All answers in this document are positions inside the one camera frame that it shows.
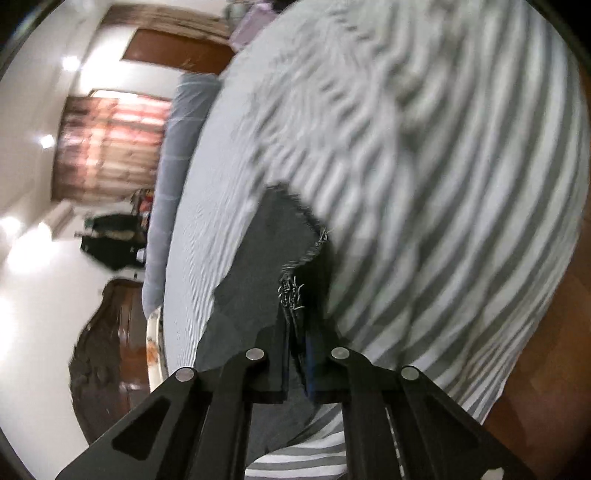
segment wooden floor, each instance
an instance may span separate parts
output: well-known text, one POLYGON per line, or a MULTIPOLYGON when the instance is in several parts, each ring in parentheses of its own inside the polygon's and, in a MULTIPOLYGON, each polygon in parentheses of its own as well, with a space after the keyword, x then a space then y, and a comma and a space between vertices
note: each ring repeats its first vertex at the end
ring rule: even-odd
MULTIPOLYGON (((584 79, 587 99, 591 82, 584 79)), ((591 201, 576 252, 485 426, 538 475, 554 479, 591 447, 591 201)), ((584 476, 591 478, 591 450, 584 476)))

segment wooden furniture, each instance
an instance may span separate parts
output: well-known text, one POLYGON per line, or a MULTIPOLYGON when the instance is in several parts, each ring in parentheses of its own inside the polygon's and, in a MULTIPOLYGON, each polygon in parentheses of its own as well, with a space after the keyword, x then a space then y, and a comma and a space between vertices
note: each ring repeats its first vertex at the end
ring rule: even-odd
POLYGON ((82 330, 70 361, 74 413, 94 442, 150 394, 142 283, 116 278, 82 330))
POLYGON ((233 56, 234 52, 228 45, 139 28, 123 60, 144 61, 189 72, 220 74, 233 56))

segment red curtain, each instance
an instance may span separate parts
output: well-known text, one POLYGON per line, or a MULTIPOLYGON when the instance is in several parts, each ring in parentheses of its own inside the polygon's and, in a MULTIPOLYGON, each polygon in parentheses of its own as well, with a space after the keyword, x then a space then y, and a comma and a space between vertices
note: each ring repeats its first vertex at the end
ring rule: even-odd
POLYGON ((170 102, 147 96, 69 97, 52 197, 113 202, 154 187, 170 102))

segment gray pillow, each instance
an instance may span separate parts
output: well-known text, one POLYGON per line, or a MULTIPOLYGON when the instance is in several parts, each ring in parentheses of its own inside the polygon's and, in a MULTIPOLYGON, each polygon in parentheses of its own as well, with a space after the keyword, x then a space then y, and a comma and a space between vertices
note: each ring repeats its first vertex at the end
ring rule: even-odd
POLYGON ((148 230, 142 304, 148 317, 164 301, 170 240, 187 170, 222 83, 213 74, 185 73, 171 105, 148 230))

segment gray and white stripes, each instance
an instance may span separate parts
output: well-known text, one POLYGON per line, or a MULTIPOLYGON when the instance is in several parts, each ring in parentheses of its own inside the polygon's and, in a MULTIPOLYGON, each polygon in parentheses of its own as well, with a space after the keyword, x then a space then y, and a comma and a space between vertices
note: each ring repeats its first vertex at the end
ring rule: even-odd
MULTIPOLYGON (((328 314, 374 363, 412 363, 482 421, 575 245, 589 126, 577 64, 525 1, 301 0, 237 56, 181 199, 165 291, 193 363, 265 186, 330 229, 328 314)), ((247 478, 335 478, 319 411, 247 478)))

